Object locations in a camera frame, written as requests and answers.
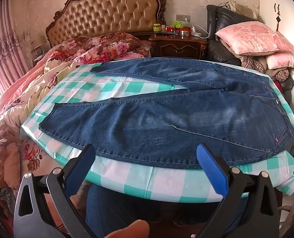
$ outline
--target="metal bolt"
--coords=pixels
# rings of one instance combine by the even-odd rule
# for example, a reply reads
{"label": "metal bolt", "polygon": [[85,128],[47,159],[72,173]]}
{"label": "metal bolt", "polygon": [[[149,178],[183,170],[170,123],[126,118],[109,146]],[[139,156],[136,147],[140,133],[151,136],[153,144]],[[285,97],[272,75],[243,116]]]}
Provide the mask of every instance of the metal bolt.
{"label": "metal bolt", "polygon": [[32,173],[31,173],[31,172],[29,172],[29,173],[25,173],[25,174],[24,174],[24,178],[27,178],[27,179],[28,179],[28,178],[30,178],[30,177],[31,177],[31,175],[32,175]]}
{"label": "metal bolt", "polygon": [[241,171],[237,167],[232,167],[232,173],[239,174]]}
{"label": "metal bolt", "polygon": [[265,172],[265,171],[262,172],[262,177],[267,178],[268,176],[269,176],[268,172]]}
{"label": "metal bolt", "polygon": [[52,170],[52,173],[53,173],[54,175],[58,175],[58,174],[60,174],[61,172],[62,172],[62,169],[61,169],[60,167],[54,168],[54,169]]}

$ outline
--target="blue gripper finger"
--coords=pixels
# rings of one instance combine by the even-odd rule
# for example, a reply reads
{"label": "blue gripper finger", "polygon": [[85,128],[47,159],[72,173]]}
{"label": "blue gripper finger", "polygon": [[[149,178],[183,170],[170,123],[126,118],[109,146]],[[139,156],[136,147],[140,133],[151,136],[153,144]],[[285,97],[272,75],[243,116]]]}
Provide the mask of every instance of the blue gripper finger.
{"label": "blue gripper finger", "polygon": [[95,157],[95,148],[90,144],[86,145],[81,154],[77,157],[78,161],[65,179],[64,194],[67,198],[70,198],[70,196],[75,195],[78,192],[82,182],[86,178],[86,175],[95,161]]}
{"label": "blue gripper finger", "polygon": [[202,166],[215,192],[221,194],[223,198],[225,198],[229,192],[228,179],[203,144],[197,147],[197,160]]}

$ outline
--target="jar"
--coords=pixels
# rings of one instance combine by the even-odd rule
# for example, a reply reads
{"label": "jar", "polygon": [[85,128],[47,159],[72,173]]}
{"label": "jar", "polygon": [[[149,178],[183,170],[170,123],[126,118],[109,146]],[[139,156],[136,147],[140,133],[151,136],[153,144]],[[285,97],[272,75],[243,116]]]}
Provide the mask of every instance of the jar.
{"label": "jar", "polygon": [[189,31],[187,31],[187,30],[182,30],[182,31],[181,31],[181,35],[182,35],[182,36],[188,36],[188,35],[189,35]]}
{"label": "jar", "polygon": [[161,26],[159,23],[154,24],[154,31],[161,31]]}

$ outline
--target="jeans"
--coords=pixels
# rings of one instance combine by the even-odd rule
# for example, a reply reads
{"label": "jeans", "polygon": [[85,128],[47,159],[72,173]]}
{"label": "jeans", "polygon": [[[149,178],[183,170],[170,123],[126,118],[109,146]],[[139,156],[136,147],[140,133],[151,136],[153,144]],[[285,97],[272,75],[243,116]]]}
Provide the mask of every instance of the jeans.
{"label": "jeans", "polygon": [[137,219],[159,219],[159,202],[129,196],[93,184],[86,205],[86,224],[98,238],[129,226]]}
{"label": "jeans", "polygon": [[41,131],[79,149],[92,144],[99,156],[176,169],[201,168],[200,143],[234,166],[270,158],[294,140],[294,128],[267,77],[164,58],[102,63],[91,71],[186,89],[55,104]]}
{"label": "jeans", "polygon": [[[247,198],[241,199],[237,213],[228,228],[229,231],[237,226],[237,219],[242,216],[246,201]],[[183,204],[184,214],[181,220],[185,225],[206,223],[218,204],[217,202]],[[137,219],[158,222],[160,208],[161,204],[158,201],[129,196],[93,184],[87,197],[86,224],[98,238],[103,238],[113,231],[129,226]]]}

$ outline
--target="yellow jar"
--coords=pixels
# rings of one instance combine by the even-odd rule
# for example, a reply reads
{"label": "yellow jar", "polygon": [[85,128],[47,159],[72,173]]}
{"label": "yellow jar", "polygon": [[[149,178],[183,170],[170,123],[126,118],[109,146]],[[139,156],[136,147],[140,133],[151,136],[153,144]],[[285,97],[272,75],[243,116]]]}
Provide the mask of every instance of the yellow jar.
{"label": "yellow jar", "polygon": [[159,23],[154,24],[154,31],[161,31],[161,26]]}

